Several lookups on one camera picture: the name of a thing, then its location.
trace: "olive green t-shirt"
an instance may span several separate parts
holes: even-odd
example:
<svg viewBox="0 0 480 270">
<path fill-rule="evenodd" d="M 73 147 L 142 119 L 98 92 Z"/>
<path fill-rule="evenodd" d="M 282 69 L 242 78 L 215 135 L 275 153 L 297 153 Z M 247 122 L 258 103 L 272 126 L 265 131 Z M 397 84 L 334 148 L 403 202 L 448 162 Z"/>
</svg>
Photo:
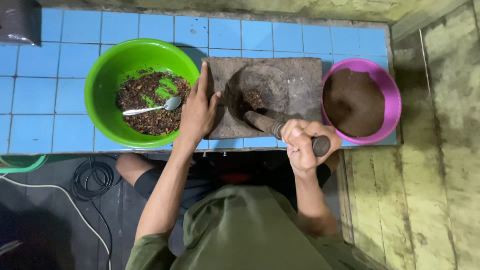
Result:
<svg viewBox="0 0 480 270">
<path fill-rule="evenodd" d="M 166 235 L 146 235 L 126 270 L 369 269 L 340 236 L 312 238 L 296 220 L 289 201 L 267 186 L 227 185 L 187 211 L 180 257 L 169 251 Z"/>
</svg>

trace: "metal spoon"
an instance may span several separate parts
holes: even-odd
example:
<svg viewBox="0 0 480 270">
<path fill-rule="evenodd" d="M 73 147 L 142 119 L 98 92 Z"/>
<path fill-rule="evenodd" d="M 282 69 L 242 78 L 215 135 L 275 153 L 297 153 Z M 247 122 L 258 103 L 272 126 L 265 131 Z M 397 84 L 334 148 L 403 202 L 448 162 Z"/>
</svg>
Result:
<svg viewBox="0 0 480 270">
<path fill-rule="evenodd" d="M 158 106 L 154 108 L 145 108 L 145 109 L 138 109 L 138 110 L 126 110 L 122 114 L 123 115 L 136 115 L 139 113 L 144 113 L 152 110 L 158 109 L 166 109 L 166 110 L 174 110 L 176 109 L 181 103 L 181 97 L 174 97 L 165 102 L 164 106 Z"/>
</svg>

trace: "green bowl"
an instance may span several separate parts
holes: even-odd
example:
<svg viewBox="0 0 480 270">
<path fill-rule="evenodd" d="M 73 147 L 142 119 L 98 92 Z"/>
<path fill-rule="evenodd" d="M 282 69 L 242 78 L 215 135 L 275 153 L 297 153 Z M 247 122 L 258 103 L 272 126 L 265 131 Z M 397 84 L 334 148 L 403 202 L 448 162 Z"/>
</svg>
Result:
<svg viewBox="0 0 480 270">
<path fill-rule="evenodd" d="M 88 116 L 103 135 L 121 145 L 155 148 L 171 143 L 178 135 L 178 131 L 158 136 L 140 134 L 127 126 L 115 105 L 117 92 L 127 80 L 127 75 L 139 78 L 138 70 L 150 67 L 154 71 L 168 71 L 181 76 L 190 85 L 200 76 L 197 66 L 179 48 L 148 38 L 128 40 L 113 46 L 97 59 L 88 73 L 84 93 Z"/>
</svg>

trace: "blue tiled countertop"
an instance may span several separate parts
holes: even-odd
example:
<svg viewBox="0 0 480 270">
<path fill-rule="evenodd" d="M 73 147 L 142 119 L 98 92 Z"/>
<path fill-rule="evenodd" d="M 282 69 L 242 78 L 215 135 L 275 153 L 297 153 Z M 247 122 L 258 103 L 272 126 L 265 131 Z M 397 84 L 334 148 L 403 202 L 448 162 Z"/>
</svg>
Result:
<svg viewBox="0 0 480 270">
<path fill-rule="evenodd" d="M 170 42 L 198 67 L 206 56 L 317 57 L 325 73 L 335 62 L 360 57 L 389 69 L 388 28 L 334 25 L 43 9 L 42 47 L 0 44 L 0 154 L 136 150 L 96 130 L 83 101 L 92 64 L 100 54 L 129 39 Z M 377 145 L 396 142 L 394 131 Z M 203 140 L 197 149 L 285 146 L 273 137 L 261 137 Z M 356 145 L 344 141 L 342 146 Z"/>
</svg>

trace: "pink bowl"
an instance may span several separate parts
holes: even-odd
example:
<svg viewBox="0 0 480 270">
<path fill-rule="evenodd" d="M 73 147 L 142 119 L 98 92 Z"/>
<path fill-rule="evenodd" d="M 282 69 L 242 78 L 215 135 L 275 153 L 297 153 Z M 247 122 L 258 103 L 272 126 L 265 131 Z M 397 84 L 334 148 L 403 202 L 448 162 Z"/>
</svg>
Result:
<svg viewBox="0 0 480 270">
<path fill-rule="evenodd" d="M 377 63 L 362 58 L 350 58 L 334 64 L 323 77 L 322 84 L 325 85 L 325 82 L 332 73 L 344 68 L 349 68 L 352 71 L 368 72 L 370 77 L 378 84 L 385 96 L 384 123 L 375 134 L 367 137 L 352 138 L 341 133 L 337 129 L 335 129 L 335 133 L 343 139 L 359 145 L 372 144 L 385 139 L 396 128 L 402 112 L 402 100 L 400 98 L 400 91 L 395 84 L 395 80 L 393 80 L 390 74 Z M 325 123 L 332 125 L 325 113 L 323 98 L 322 113 L 324 115 Z"/>
</svg>

